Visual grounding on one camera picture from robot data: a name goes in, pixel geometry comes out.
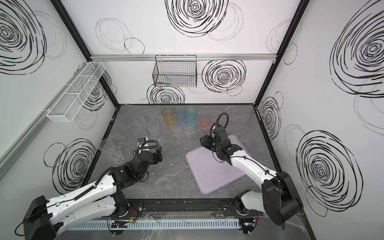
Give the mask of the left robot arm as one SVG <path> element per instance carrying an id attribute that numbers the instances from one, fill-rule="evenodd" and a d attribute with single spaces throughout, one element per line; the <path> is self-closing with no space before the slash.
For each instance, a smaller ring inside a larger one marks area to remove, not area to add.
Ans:
<path id="1" fill-rule="evenodd" d="M 100 217 L 123 217 L 130 211 L 122 190 L 143 182 L 150 165 L 163 160 L 162 148 L 139 147 L 132 161 L 107 168 L 100 177 L 75 191 L 32 200 L 21 222 L 26 240 L 53 240 L 66 230 Z"/>

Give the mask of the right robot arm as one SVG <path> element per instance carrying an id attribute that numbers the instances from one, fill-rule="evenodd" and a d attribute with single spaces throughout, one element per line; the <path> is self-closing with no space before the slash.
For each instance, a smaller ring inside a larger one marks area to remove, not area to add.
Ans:
<path id="1" fill-rule="evenodd" d="M 262 212 L 276 225 L 282 226 L 303 209 L 291 176 L 257 162 L 242 147 L 231 142 L 222 125 L 213 124 L 210 133 L 200 138 L 200 144 L 215 153 L 220 161 L 241 170 L 261 188 L 260 193 L 244 191 L 236 196 L 239 214 Z"/>

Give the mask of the lilac plastic tray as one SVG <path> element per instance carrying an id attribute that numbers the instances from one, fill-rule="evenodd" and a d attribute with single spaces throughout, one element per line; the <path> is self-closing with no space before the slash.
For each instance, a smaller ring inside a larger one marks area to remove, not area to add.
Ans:
<path id="1" fill-rule="evenodd" d="M 246 174 L 227 162 L 219 163 L 216 155 L 200 147 L 186 153 L 186 161 L 202 194 L 210 194 Z"/>

